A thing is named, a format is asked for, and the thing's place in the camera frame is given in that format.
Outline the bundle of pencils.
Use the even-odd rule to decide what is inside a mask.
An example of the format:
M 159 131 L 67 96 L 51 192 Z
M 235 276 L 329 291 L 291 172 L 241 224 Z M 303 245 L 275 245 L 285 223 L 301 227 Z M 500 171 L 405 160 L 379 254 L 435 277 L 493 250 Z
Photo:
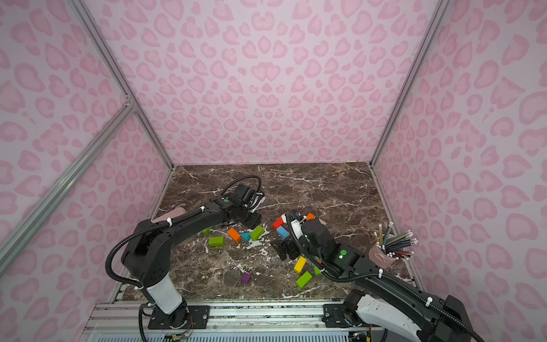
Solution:
M 379 224 L 376 235 L 376 246 L 387 257 L 393 259 L 410 260 L 414 257 L 415 252 L 411 250 L 419 243 L 419 240 L 414 234 L 408 230 L 406 232 L 396 234 L 394 231 L 395 224 L 390 222 L 386 227 Z

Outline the pink pencil case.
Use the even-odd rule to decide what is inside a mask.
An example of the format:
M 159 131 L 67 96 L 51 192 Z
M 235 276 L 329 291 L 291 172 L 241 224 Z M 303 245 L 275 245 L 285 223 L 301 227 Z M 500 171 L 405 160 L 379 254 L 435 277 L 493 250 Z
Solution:
M 166 212 L 165 214 L 155 218 L 152 220 L 152 223 L 158 223 L 162 221 L 166 221 L 168 218 L 174 219 L 176 217 L 179 217 L 181 215 L 184 215 L 187 211 L 183 207 L 177 207 L 169 212 Z

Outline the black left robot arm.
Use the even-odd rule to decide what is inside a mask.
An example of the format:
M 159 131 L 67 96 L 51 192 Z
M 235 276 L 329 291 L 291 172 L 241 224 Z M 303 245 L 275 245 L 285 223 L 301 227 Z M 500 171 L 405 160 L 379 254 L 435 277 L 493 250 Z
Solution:
M 259 226 L 264 201 L 262 179 L 246 175 L 229 183 L 218 196 L 185 214 L 153 222 L 139 222 L 132 234 L 118 242 L 105 259 L 105 272 L 114 281 L 132 285 L 146 299 L 142 310 L 163 326 L 178 327 L 190 320 L 187 302 L 173 282 L 175 257 L 184 256 L 187 242 L 208 228 Z

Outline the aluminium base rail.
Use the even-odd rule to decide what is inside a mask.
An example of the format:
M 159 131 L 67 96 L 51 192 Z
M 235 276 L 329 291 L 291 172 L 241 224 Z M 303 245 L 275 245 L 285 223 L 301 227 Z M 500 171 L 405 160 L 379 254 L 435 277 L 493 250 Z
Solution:
M 417 326 L 384 301 L 366 296 L 361 323 L 342 301 L 312 299 L 189 302 L 192 321 L 179 329 L 140 318 L 140 302 L 99 304 L 81 341 L 418 341 Z

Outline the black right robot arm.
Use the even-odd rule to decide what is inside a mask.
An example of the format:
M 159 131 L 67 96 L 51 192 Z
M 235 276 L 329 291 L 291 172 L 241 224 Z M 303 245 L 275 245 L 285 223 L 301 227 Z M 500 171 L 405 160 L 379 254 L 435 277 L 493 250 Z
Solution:
M 326 279 L 362 287 L 344 301 L 347 324 L 379 326 L 409 341 L 482 340 L 459 299 L 441 299 L 397 278 L 368 255 L 337 242 L 319 218 L 287 212 L 273 228 L 287 232 L 272 243 L 280 259 L 303 257 Z

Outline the green block bottom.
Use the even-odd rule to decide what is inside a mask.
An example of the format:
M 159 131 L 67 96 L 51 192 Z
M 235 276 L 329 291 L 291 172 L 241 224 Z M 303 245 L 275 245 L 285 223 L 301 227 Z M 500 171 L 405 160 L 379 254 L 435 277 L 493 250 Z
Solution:
M 303 289 L 311 280 L 313 276 L 309 272 L 304 272 L 299 279 L 296 281 L 299 288 Z

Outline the red block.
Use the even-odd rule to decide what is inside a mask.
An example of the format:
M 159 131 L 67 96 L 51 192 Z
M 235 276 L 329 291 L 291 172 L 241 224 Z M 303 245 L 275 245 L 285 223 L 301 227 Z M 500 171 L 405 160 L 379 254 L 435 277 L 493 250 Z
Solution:
M 274 229 L 279 229 L 279 228 L 282 227 L 284 224 L 285 224 L 285 222 L 284 222 L 283 218 L 280 217 L 279 219 L 277 219 L 277 220 L 273 223 L 272 227 L 273 227 Z

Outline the light blue block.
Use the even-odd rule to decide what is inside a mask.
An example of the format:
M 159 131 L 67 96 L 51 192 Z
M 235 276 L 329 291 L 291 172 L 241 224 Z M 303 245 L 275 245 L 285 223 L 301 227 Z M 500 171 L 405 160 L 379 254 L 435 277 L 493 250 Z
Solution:
M 290 236 L 290 233 L 283 226 L 279 226 L 276 229 L 276 232 L 282 239 L 286 239 Z

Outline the yellow block centre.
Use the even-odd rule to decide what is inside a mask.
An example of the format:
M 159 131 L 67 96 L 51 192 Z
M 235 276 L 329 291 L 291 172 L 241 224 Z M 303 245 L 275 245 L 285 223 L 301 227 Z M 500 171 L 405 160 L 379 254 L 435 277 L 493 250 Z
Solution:
M 307 262 L 307 259 L 300 256 L 298 261 L 296 262 L 293 270 L 297 273 L 297 274 L 301 274 L 303 272 L 303 268 L 306 266 L 306 262 Z

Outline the purple cube block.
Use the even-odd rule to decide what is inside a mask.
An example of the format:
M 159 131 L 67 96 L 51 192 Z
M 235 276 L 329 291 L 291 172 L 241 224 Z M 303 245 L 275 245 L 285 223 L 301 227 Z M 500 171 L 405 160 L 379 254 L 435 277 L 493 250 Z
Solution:
M 243 273 L 243 275 L 242 275 L 242 282 L 243 282 L 244 284 L 249 284 L 251 280 L 252 280 L 252 276 L 251 276 L 249 273 L 246 273 L 246 272 Z

